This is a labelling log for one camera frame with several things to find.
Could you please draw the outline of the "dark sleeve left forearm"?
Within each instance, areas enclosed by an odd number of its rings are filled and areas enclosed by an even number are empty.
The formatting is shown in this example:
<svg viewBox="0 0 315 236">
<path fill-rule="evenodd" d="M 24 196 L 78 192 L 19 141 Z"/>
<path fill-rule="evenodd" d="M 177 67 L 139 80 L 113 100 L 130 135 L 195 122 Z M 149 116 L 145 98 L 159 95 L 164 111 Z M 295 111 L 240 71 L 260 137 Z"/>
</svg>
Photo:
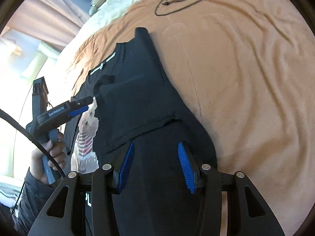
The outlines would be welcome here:
<svg viewBox="0 0 315 236">
<path fill-rule="evenodd" d="M 36 180 L 30 171 L 27 172 L 22 199 L 18 207 L 18 217 L 14 224 L 14 229 L 19 235 L 28 235 L 53 191 L 53 188 Z"/>
</svg>

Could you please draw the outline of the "person's left hand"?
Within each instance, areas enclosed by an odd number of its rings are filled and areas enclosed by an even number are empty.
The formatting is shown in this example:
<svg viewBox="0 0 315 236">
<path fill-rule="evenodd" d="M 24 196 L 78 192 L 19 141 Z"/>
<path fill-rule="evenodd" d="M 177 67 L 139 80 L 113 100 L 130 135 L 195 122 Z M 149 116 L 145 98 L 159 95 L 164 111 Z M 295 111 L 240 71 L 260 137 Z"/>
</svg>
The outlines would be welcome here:
<svg viewBox="0 0 315 236">
<path fill-rule="evenodd" d="M 58 163 L 61 169 L 64 169 L 66 166 L 66 153 L 64 153 L 65 144 L 62 142 L 64 138 L 62 133 L 58 133 L 58 142 L 52 143 L 51 140 L 43 144 L 45 150 L 54 158 L 54 160 Z M 29 167 L 29 171 L 31 175 L 39 182 L 48 186 L 47 176 L 43 169 L 42 164 L 42 156 L 44 154 L 36 148 L 31 155 L 31 164 Z"/>
</svg>

